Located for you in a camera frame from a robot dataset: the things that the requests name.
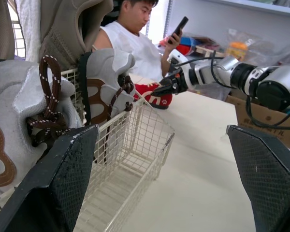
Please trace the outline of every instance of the black hair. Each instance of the black hair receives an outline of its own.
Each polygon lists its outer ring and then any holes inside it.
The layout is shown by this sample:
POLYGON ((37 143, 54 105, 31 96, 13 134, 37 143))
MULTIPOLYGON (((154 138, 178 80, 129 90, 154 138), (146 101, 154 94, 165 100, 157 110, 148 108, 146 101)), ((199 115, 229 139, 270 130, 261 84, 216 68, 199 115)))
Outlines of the black hair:
MULTIPOLYGON (((121 9, 123 1, 124 0, 118 0, 118 8, 119 8, 119 10, 121 9)), ((158 4, 158 2, 159 2, 159 0, 127 0, 127 1, 129 1, 132 6, 134 6, 137 2, 143 1, 143 2, 151 4, 153 7, 155 7, 158 4)))

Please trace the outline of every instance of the robotic arm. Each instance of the robotic arm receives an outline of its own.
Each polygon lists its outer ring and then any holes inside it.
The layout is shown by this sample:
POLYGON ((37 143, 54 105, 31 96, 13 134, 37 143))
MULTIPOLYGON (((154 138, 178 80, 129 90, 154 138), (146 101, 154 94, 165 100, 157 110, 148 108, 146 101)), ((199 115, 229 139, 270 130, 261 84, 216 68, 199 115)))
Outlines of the robotic arm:
POLYGON ((178 94, 197 85, 219 83, 241 90, 272 110, 290 108, 290 67, 257 67, 233 57, 204 59, 191 68, 188 59, 174 50, 168 61, 178 69, 161 82, 153 96, 178 94))

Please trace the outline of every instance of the shoelace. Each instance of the shoelace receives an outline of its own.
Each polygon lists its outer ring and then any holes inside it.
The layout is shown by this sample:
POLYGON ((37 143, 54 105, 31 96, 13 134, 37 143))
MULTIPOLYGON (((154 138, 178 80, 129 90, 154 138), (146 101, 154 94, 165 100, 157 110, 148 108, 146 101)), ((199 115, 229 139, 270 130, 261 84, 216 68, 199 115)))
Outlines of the shoelace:
POLYGON ((56 107, 59 103, 59 96, 61 91, 61 72, 56 58, 52 56, 42 57, 40 61, 39 72, 47 108, 44 113, 37 115, 37 119, 32 117, 27 118, 27 124, 30 127, 41 129, 41 131, 39 131, 33 139, 33 146, 38 146, 41 143, 47 143, 49 141, 53 143, 59 136, 71 130, 66 125, 63 114, 56 112, 56 107), (52 91, 50 89, 47 76, 48 66, 53 73, 52 91))
MULTIPOLYGON (((119 95, 123 92, 123 91, 126 91, 128 94, 130 94, 134 89, 134 84, 131 80, 131 77, 130 76, 125 76, 124 78, 124 84, 121 86, 121 88, 117 91, 117 93, 113 96, 112 100, 111 100, 111 103, 109 105, 109 108, 108 108, 108 114, 107 114, 107 121, 111 120, 111 115, 112 115, 112 111, 113 111, 113 106, 116 102, 116 100, 118 99, 119 95)), ((129 103, 129 102, 126 102, 126 108, 125 108, 125 111, 131 111, 133 108, 133 104, 129 103)))
MULTIPOLYGON (((116 94, 113 96, 111 103, 109 105, 108 108, 108 114, 107 114, 107 121, 111 120, 111 115, 112 115, 112 111, 113 111, 113 106, 116 102, 116 100, 118 99, 119 95, 123 92, 126 91, 128 94, 130 94, 134 89, 134 83, 131 80, 131 77, 129 75, 125 76, 124 78, 124 84, 121 86, 121 88, 116 92, 116 94)), ((133 104, 126 102, 126 108, 125 111, 129 112, 131 111, 133 108, 133 104)), ((110 133, 110 127, 107 128, 106 131, 106 137, 104 140, 104 163, 107 163, 107 158, 106 158, 106 149, 107 149, 107 141, 109 138, 109 133, 110 133)))

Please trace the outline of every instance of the orange bottle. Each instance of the orange bottle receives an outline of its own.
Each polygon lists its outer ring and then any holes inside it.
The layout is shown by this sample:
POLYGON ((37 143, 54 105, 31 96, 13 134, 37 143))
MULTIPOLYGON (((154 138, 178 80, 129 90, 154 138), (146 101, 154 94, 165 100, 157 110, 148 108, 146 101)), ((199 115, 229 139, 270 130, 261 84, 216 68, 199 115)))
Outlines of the orange bottle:
POLYGON ((233 56, 239 61, 243 61, 248 52, 248 45, 242 42, 231 42, 227 49, 226 55, 233 56))

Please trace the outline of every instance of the cardboard box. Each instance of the cardboard box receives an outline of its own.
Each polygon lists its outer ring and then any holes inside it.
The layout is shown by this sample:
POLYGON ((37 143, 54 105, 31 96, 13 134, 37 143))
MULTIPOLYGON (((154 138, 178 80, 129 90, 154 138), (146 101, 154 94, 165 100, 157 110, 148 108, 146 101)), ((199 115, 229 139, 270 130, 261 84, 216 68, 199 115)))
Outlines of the cardboard box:
MULTIPOLYGON (((260 128, 254 125, 246 113, 246 100, 236 98, 234 96, 228 96, 226 102, 235 105, 236 116, 239 126, 246 128, 256 129, 258 131, 263 131, 267 134, 277 137, 286 147, 290 148, 290 130, 275 130, 270 128, 260 128)), ((274 110, 270 110, 263 106, 257 104, 251 104, 252 115, 255 119, 260 122, 273 125, 280 120, 282 120, 286 114, 274 110)), ((281 124, 281 126, 290 127, 290 118, 281 124)))

